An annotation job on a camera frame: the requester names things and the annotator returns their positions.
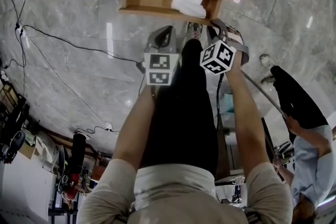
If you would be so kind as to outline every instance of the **shirt sleeve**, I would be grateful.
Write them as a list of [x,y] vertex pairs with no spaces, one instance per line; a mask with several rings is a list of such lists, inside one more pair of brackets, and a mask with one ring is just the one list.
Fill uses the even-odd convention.
[[289,187],[270,163],[261,163],[248,175],[247,207],[258,212],[267,224],[291,223],[293,207]]
[[134,167],[113,159],[93,191],[84,199],[77,223],[112,223],[117,215],[127,215],[134,197]]
[[315,188],[322,200],[328,195],[334,183],[334,154],[330,152],[318,159]]

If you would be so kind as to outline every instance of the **person in light blue shirt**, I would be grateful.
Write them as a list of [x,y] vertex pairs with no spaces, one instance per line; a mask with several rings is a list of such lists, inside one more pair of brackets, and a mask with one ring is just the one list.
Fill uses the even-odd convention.
[[316,209],[333,185],[334,158],[332,130],[322,112],[305,90],[276,66],[269,55],[260,57],[272,76],[262,83],[273,83],[280,107],[285,112],[289,139],[294,145],[295,173],[275,158],[274,166],[290,186],[293,197],[292,223],[313,223]]

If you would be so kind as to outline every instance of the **person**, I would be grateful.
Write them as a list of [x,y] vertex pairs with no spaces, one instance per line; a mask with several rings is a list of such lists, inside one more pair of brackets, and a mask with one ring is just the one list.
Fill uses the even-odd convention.
[[86,137],[81,133],[75,133],[73,135],[71,157],[68,164],[70,182],[61,194],[63,201],[68,206],[69,210],[73,209],[72,201],[75,199],[78,191],[85,192],[85,189],[78,185],[85,156],[85,148]]
[[268,159],[263,125],[240,69],[240,51],[226,74],[248,207],[243,211],[216,199],[218,141],[199,63],[201,29],[189,24],[182,66],[172,84],[160,87],[156,98],[144,87],[111,162],[79,208],[77,223],[119,222],[123,216],[127,223],[290,223],[290,193]]
[[333,185],[332,130],[318,106],[294,78],[276,66],[269,55],[262,55],[260,59],[272,74],[262,83],[273,83],[277,90],[280,107],[286,114],[289,139],[294,145],[294,174],[282,166],[278,157],[274,160],[275,168],[291,189],[292,223],[313,223],[319,203]]

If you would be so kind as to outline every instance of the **folded white cloth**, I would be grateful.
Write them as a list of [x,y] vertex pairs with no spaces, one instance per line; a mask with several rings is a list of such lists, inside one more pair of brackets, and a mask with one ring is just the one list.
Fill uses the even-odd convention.
[[205,18],[206,10],[201,3],[202,0],[173,0],[172,8],[188,16]]

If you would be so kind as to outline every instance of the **metal pole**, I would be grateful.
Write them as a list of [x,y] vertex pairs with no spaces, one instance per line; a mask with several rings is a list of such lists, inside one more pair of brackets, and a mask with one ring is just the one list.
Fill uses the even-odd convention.
[[257,89],[275,106],[275,108],[280,112],[280,114],[283,117],[285,117],[284,112],[281,110],[278,104],[252,78],[250,78],[245,72],[243,72],[243,74],[245,78],[247,78],[247,80],[251,82],[255,87],[257,87]]

